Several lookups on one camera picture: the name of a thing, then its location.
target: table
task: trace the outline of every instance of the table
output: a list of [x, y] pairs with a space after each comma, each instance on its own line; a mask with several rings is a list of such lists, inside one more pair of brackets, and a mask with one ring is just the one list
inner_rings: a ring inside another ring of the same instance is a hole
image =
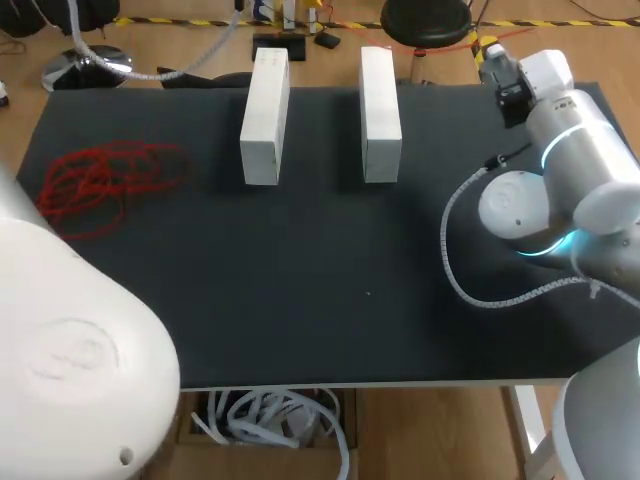
[[[598, 87], [584, 88], [615, 123]], [[483, 86], [407, 86], [398, 98], [395, 185], [362, 182], [352, 88], [292, 90], [277, 188], [242, 180], [245, 90], [56, 92], [18, 178], [34, 197], [56, 155], [116, 139], [187, 151], [186, 187], [136, 204], [107, 236], [72, 243], [165, 323], [184, 388], [530, 383], [565, 378], [640, 334], [631, 307], [607, 292], [590, 301], [586, 286], [500, 311], [457, 298], [438, 247], [444, 204], [484, 160], [523, 145], [524, 128], [503, 128]], [[513, 168], [538, 163], [530, 149]], [[467, 291], [507, 298], [565, 275], [484, 231], [479, 183], [450, 226]]]

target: white tube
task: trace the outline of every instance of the white tube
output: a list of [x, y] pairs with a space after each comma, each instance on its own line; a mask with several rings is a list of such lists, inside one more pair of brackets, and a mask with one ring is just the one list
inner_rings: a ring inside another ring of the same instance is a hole
[[67, 0], [67, 3], [69, 5], [69, 18], [71, 20], [71, 34], [73, 36], [73, 43], [75, 44], [76, 50], [79, 53], [89, 57], [96, 65], [104, 68], [105, 70], [109, 70], [110, 72], [113, 72], [121, 77], [131, 78], [134, 80], [157, 80], [159, 82], [173, 80], [175, 78], [181, 77], [185, 73], [200, 68], [211, 57], [213, 57], [225, 43], [227, 43], [227, 40], [229, 40], [231, 34], [238, 26], [238, 21], [240, 20], [241, 14], [241, 12], [236, 10], [231, 19], [231, 23], [229, 23], [229, 26], [222, 33], [222, 36], [218, 39], [218, 41], [206, 52], [204, 52], [204, 54], [199, 59], [197, 59], [184, 70], [164, 73], [162, 75], [149, 75], [146, 73], [123, 72], [121, 70], [118, 70], [110, 65], [109, 62], [107, 62], [104, 58], [97, 55], [93, 50], [91, 50], [91, 48], [89, 48], [89, 45], [87, 45], [84, 40], [82, 40], [82, 34], [80, 32], [80, 20], [78, 17], [78, 4], [76, 0]]

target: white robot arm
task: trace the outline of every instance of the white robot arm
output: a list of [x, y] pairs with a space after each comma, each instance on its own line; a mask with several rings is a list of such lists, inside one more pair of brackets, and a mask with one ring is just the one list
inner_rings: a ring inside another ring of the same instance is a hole
[[0, 164], [0, 478], [125, 480], [175, 413], [171, 338], [59, 239]]
[[484, 190], [484, 226], [524, 258], [640, 296], [640, 167], [562, 52], [517, 63], [486, 49], [485, 78], [505, 115], [526, 117], [542, 174], [511, 171]]

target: wooden floor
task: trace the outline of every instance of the wooden floor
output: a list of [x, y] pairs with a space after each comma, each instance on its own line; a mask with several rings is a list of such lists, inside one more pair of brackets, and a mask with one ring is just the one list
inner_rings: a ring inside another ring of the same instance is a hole
[[[484, 0], [476, 0], [475, 15]], [[608, 17], [640, 14], [637, 0], [582, 0], [583, 5]], [[123, 16], [171, 18], [228, 18], [231, 0], [122, 0]], [[381, 0], [334, 0], [334, 19], [372, 21]], [[492, 0], [485, 20], [581, 20], [589, 16], [565, 0]], [[500, 35], [513, 28], [483, 28], [481, 34]], [[181, 68], [210, 45], [218, 28], [183, 28], [167, 25], [109, 26], [107, 43], [131, 52], [138, 70], [153, 72], [158, 65]], [[340, 46], [326, 50], [309, 40], [307, 61], [292, 65], [293, 86], [356, 85], [359, 48], [369, 42], [394, 45], [397, 76], [408, 76], [411, 56], [381, 31], [332, 32]], [[250, 71], [253, 29], [241, 28], [230, 44], [200, 70], [202, 76]], [[85, 34], [100, 43], [95, 32]], [[16, 170], [46, 102], [39, 86], [43, 65], [71, 47], [69, 38], [47, 28], [25, 40], [28, 53], [0, 56], [0, 79], [8, 86], [11, 107], [0, 111], [0, 152]], [[632, 147], [640, 153], [640, 28], [558, 27], [506, 38], [503, 44], [516, 57], [544, 48], [561, 49], [578, 80], [598, 81], [613, 107]], [[477, 83], [471, 53], [461, 50], [428, 58], [426, 77], [439, 84]], [[157, 87], [146, 82], [128, 87]], [[544, 351], [532, 351], [532, 361]], [[545, 416], [557, 387], [539, 388]], [[507, 414], [498, 388], [375, 389], [362, 392], [359, 448], [353, 454], [352, 478], [366, 480], [514, 480], [516, 461]], [[154, 479], [333, 479], [339, 457], [331, 450], [304, 452], [177, 447], [171, 461]]]

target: red rope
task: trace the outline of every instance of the red rope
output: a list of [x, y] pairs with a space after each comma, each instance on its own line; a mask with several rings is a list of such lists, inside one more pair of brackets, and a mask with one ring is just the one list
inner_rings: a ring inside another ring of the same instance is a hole
[[36, 207], [52, 225], [59, 225], [70, 216], [90, 214], [105, 202], [114, 202], [117, 211], [106, 225], [60, 234], [65, 239], [91, 238], [122, 222], [127, 198], [175, 188], [185, 182], [188, 170], [186, 154], [175, 145], [114, 142], [87, 148], [53, 161]]

